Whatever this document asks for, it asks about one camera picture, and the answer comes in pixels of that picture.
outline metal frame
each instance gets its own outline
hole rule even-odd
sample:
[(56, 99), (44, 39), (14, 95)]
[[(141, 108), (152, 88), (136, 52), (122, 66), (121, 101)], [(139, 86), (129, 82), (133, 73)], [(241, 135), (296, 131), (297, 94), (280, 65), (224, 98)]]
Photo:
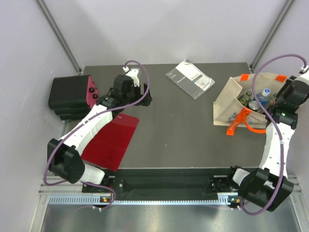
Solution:
[[(48, 183), (55, 183), (63, 180), (59, 176), (48, 176)], [(83, 184), (81, 182), (77, 182), (75, 184), (70, 184), (69, 182), (61, 183), (59, 185), (47, 186), (44, 183), (41, 184), (39, 195), (81, 195)]]
[(287, 14), (288, 14), (289, 10), (291, 9), (291, 7), (292, 7), (294, 2), (295, 2), (295, 0), (287, 0), (286, 3), (284, 4), (284, 6), (283, 6), (282, 10), (280, 11), (280, 14), (277, 17), (274, 25), (271, 27), (270, 32), (268, 33), (266, 39), (264, 40), (262, 46), (259, 49), (257, 55), (255, 56), (255, 58), (254, 58), (254, 60), (252, 62), (252, 65), (250, 65), (250, 67), (252, 69), (256, 69), (256, 66), (257, 66), (258, 62), (260, 61), (260, 59), (262, 58), (263, 54), (267, 50), (270, 42), (274, 38), (274, 35), (278, 31), (278, 28), (280, 27), (280, 25), (282, 24), (283, 20), (287, 16)]
[[(101, 202), (101, 197), (110, 197), (109, 193), (100, 195), (54, 195), (50, 196), (49, 204), (88, 204), (107, 205), (108, 202)], [(191, 200), (191, 201), (118, 201), (113, 205), (230, 205), (229, 196), (237, 196), (237, 193), (218, 193), (217, 200)]]
[(42, 230), (42, 225), (46, 214), (48, 201), (49, 196), (47, 195), (39, 196), (29, 232), (40, 232)]
[(57, 37), (57, 39), (59, 40), (63, 50), (65, 51), (65, 53), (67, 54), (68, 58), (70, 59), (72, 65), (74, 66), (74, 68), (77, 70), (77, 72), (81, 72), (82, 69), (79, 66), (79, 64), (77, 63), (73, 53), (71, 52), (67, 42), (65, 41), (63, 35), (61, 34), (56, 22), (54, 21), (52, 15), (50, 14), (45, 2), (43, 0), (35, 0), (38, 7), (41, 9), (41, 11), (43, 12), (48, 24), (51, 26), (53, 32), (55, 33), (55, 36)]
[(248, 65), (248, 69), (249, 69), (250, 74), (255, 73), (254, 68), (252, 67), (252, 65), (250, 65), (248, 63), (247, 63), (247, 65)]
[(309, 232), (309, 209), (296, 175), (290, 175), (289, 181), (294, 184), (294, 191), (290, 195), (290, 198), (300, 230), (301, 232)]

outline can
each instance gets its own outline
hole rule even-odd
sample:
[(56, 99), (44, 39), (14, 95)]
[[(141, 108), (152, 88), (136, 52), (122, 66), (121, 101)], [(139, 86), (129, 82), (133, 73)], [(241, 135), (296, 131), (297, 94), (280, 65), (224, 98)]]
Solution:
[(259, 104), (257, 103), (257, 101), (251, 101), (248, 104), (249, 109), (253, 110), (253, 111), (258, 111), (258, 109), (260, 109)]

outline white wall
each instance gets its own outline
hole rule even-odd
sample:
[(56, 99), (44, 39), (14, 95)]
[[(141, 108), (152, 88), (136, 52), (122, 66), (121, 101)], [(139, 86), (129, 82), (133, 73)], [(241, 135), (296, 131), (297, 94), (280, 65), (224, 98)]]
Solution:
[(282, 0), (45, 0), (81, 66), (252, 63)]
[[(308, 9), (308, 0), (295, 1), (258, 67), (271, 58), (287, 53), (302, 55), (309, 61)], [(284, 58), (267, 66), (265, 71), (297, 76), (302, 65), (297, 58)], [(290, 143), (287, 167), (297, 175), (309, 205), (309, 102), (297, 112), (298, 125)]]
[(54, 77), (75, 75), (34, 0), (0, 7), (0, 225), (27, 231), (33, 216), (46, 146), (63, 124), (47, 105)]

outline metal corner post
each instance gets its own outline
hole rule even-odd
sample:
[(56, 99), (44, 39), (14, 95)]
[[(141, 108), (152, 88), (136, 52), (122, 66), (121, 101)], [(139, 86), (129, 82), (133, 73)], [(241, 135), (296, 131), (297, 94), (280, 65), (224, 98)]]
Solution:
[(35, 0), (38, 7), (41, 9), (41, 11), (43, 12), (47, 22), (49, 23), (49, 25), (51, 26), (53, 32), (55, 33), (56, 37), (58, 38), (61, 46), (63, 47), (65, 53), (67, 54), (67, 56), (69, 57), (72, 65), (74, 66), (74, 68), (77, 70), (77, 72), (81, 72), (82, 69), (81, 67), (78, 65), (73, 53), (71, 52), (67, 42), (65, 41), (63, 35), (61, 34), (56, 22), (54, 21), (52, 15), (50, 14), (45, 2), (43, 0)]
[(309, 209), (299, 185), (297, 176), (292, 174), (288, 176), (288, 180), (294, 184), (294, 190), (290, 195), (295, 217), (298, 221), (301, 232), (309, 232)]
[(265, 53), (265, 51), (267, 50), (270, 42), (272, 41), (274, 35), (276, 34), (278, 28), (280, 27), (280, 25), (282, 24), (283, 20), (285, 19), (285, 17), (287, 16), (289, 10), (291, 9), (293, 3), (295, 2), (295, 0), (287, 0), (278, 16), (278, 18), (276, 19), (274, 25), (271, 27), (270, 32), (268, 33), (267, 37), (265, 38), (262, 46), (260, 47), (257, 55), (255, 56), (251, 68), (256, 69), (256, 66), (258, 64), (258, 62), (260, 61), (260, 59), (262, 58), (263, 54)]

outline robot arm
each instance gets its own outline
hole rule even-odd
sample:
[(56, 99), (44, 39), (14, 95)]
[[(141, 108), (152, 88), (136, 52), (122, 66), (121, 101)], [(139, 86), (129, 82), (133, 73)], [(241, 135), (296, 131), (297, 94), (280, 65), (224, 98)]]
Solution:
[[(143, 95), (140, 93), (140, 70), (137, 68), (129, 70), (124, 67), (125, 75), (119, 75), (114, 80), (114, 85), (109, 92), (100, 97), (97, 104), (89, 114), (75, 127), (80, 127), (59, 148), (52, 159), (49, 170), (68, 182), (74, 184), (77, 181), (101, 184), (105, 173), (101, 169), (84, 164), (81, 155), (94, 138), (94, 136), (109, 122), (111, 122), (123, 109), (103, 113), (97, 117), (96, 114), (108, 109), (134, 103)], [(145, 98), (137, 105), (148, 106), (152, 98), (148, 92)], [(64, 135), (59, 140), (52, 139), (47, 146), (47, 158), (51, 156), (59, 142), (67, 137)]]
[(231, 187), (238, 189), (238, 195), (242, 198), (264, 207), (269, 201), (277, 185), (280, 175), (281, 149), (284, 147), (283, 181), (273, 204), (268, 211), (275, 210), (293, 191), (294, 185), (287, 181), (286, 159), (289, 150), (289, 142), (296, 129), (298, 115), (296, 110), (309, 97), (309, 72), (308, 66), (301, 70), (301, 75), (288, 79), (279, 91), (275, 103), (268, 110), (275, 119), (282, 134), (282, 141), (275, 125), (268, 122), (266, 128), (266, 145), (262, 161), (257, 169), (251, 173), (240, 168), (231, 167), (228, 181)]

